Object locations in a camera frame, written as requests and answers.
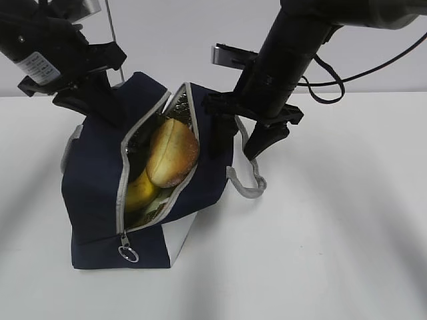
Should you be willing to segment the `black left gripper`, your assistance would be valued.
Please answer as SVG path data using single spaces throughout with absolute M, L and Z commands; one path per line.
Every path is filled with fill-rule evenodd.
M 53 104 L 82 115 L 96 115 L 124 126 L 126 112 L 110 85 L 108 69 L 118 70 L 127 55 L 115 42 L 89 44 L 83 34 L 71 38 L 41 37 L 17 62 L 25 77 L 18 88 L 27 96 L 52 95 Z

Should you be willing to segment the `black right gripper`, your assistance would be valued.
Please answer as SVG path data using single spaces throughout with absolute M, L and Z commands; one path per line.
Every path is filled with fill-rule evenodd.
M 205 111 L 212 114 L 209 154 L 222 156 L 231 150 L 238 126 L 234 115 L 256 121 L 250 138 L 245 144 L 244 154 L 255 159 L 274 143 L 289 135 L 287 122 L 298 125 L 304 114 L 293 105 L 285 104 L 278 115 L 268 117 L 244 107 L 232 92 L 208 93 L 202 100 Z

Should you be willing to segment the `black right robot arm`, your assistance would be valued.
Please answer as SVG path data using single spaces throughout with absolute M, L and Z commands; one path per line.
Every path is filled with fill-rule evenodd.
M 342 87 L 343 80 L 318 57 L 319 48 L 345 25 L 401 29 L 426 14 L 425 1 L 281 1 L 281 8 L 259 53 L 223 44 L 212 48 L 215 65 L 242 70 L 233 91 L 210 93 L 203 100 L 213 116 L 210 151 L 219 155 L 238 132 L 239 116 L 254 120 L 255 129 L 244 146 L 254 160 L 285 139 L 288 125 L 304 114 L 289 105 L 298 82 L 316 61 Z

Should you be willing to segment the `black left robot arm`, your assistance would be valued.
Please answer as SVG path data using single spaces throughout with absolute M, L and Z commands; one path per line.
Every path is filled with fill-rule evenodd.
M 126 113 L 107 70 L 121 70 L 127 56 L 116 41 L 91 44 L 81 21 L 101 11 L 98 1 L 2 1 L 1 53 L 25 74 L 18 88 L 29 97 L 96 115 L 115 127 Z

